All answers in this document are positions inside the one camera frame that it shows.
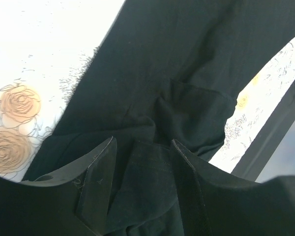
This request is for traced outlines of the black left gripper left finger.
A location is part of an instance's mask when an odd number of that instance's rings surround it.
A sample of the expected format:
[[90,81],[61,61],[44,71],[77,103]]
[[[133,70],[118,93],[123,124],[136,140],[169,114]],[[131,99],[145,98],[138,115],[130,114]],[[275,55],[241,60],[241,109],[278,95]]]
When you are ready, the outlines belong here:
[[0,177],[0,236],[102,236],[117,142],[108,138],[35,181]]

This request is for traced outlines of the black t shirt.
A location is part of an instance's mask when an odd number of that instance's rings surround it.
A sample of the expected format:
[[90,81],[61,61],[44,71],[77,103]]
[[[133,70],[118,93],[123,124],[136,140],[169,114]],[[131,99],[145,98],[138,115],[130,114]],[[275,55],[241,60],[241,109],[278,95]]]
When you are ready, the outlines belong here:
[[173,139],[210,160],[236,99],[295,37],[295,0],[127,0],[24,179],[109,137],[108,236],[181,236]]

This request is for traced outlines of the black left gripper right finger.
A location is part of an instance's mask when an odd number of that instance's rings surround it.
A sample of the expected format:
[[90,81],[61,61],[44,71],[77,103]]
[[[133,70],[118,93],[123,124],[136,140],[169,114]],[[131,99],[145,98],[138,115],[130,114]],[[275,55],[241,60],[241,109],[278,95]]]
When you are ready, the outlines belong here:
[[171,161],[187,236],[295,236],[295,176],[264,183],[231,175],[177,140]]

